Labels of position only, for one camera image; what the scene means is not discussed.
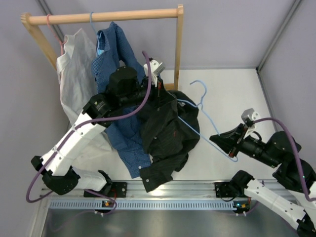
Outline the black pinstriped shirt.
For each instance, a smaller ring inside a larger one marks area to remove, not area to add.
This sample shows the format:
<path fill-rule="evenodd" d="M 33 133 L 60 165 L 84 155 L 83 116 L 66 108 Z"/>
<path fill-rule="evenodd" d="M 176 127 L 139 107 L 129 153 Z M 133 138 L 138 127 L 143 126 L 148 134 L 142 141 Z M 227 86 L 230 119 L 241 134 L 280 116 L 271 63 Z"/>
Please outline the black pinstriped shirt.
<path fill-rule="evenodd" d="M 183 92 L 170 90 L 162 96 L 162 106 L 148 101 L 137 113 L 145 153 L 153 158 L 150 166 L 140 170 L 146 192 L 173 179 L 187 163 L 189 151 L 199 142 L 198 108 Z"/>

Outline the light blue hanger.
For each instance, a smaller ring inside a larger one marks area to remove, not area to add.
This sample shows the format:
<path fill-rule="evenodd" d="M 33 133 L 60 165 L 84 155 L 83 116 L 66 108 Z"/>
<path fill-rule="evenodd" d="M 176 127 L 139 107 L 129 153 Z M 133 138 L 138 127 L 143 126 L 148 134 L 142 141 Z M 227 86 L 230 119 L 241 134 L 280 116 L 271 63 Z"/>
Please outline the light blue hanger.
<path fill-rule="evenodd" d="M 184 100 L 184 99 L 177 99 L 178 102 L 182 102 L 186 105 L 190 105 L 193 108 L 197 108 L 199 111 L 201 111 L 207 118 L 208 120 L 211 122 L 213 128 L 215 129 L 216 133 L 219 135 L 219 130 L 217 128 L 217 126 L 215 125 L 213 119 L 211 118 L 211 116 L 203 109 L 203 101 L 204 98 L 207 94 L 207 86 L 206 84 L 201 81 L 201 80 L 195 80 L 193 82 L 190 83 L 190 85 L 194 84 L 194 83 L 200 83 L 203 88 L 204 88 L 204 93 L 200 98 L 200 102 L 197 104 L 194 104 L 193 102 L 189 102 L 188 100 Z M 213 148 L 215 148 L 218 152 L 220 152 L 223 156 L 225 156 L 226 158 L 228 158 L 230 161 L 232 162 L 238 162 L 238 157 L 234 157 L 231 158 L 229 157 L 226 153 L 224 153 L 222 150 L 220 150 L 218 147 L 216 147 L 209 139 L 207 139 L 206 137 L 204 137 L 202 134 L 200 134 L 200 132 L 198 132 L 197 130 L 195 130 L 191 125 L 189 125 L 183 118 L 181 118 L 180 116 L 178 116 L 178 119 L 184 123 L 191 131 L 193 131 L 195 134 L 197 134 L 200 138 L 202 138 L 204 141 L 206 141 L 208 144 L 210 144 Z"/>

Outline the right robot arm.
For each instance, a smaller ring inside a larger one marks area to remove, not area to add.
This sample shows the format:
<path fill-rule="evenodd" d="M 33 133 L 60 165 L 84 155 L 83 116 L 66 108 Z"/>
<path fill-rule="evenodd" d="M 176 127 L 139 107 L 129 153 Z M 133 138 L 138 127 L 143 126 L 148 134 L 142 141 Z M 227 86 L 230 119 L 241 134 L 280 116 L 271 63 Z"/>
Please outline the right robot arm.
<path fill-rule="evenodd" d="M 285 220 L 300 237 L 316 235 L 316 203 L 305 199 L 301 180 L 306 183 L 308 194 L 316 196 L 316 173 L 304 160 L 300 160 L 303 173 L 299 174 L 294 152 L 284 131 L 274 133 L 268 142 L 253 138 L 248 133 L 246 124 L 239 124 L 235 129 L 220 135 L 210 136 L 229 157 L 238 153 L 247 155 L 271 168 L 275 168 L 273 177 L 288 190 L 298 201 L 290 202 L 274 193 L 244 170 L 239 170 L 229 182 L 218 188 L 217 196 L 229 193 L 233 198 L 253 198 Z"/>

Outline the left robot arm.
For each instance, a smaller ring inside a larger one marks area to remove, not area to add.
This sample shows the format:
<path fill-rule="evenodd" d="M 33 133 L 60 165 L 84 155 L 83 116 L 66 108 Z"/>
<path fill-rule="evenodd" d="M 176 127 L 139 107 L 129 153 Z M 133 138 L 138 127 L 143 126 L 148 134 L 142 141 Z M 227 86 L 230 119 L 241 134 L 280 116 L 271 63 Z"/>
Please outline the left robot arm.
<path fill-rule="evenodd" d="M 42 156 L 31 160 L 44 184 L 54 193 L 92 190 L 101 197 L 111 193 L 112 181 L 102 170 L 88 171 L 73 166 L 81 151 L 108 128 L 113 121 L 133 116 L 148 100 L 156 101 L 165 91 L 160 77 L 163 66 L 157 62 L 144 65 L 145 76 L 138 81 L 132 67 L 119 67 L 109 76 L 104 92 L 91 97 L 78 119 L 64 137 Z"/>

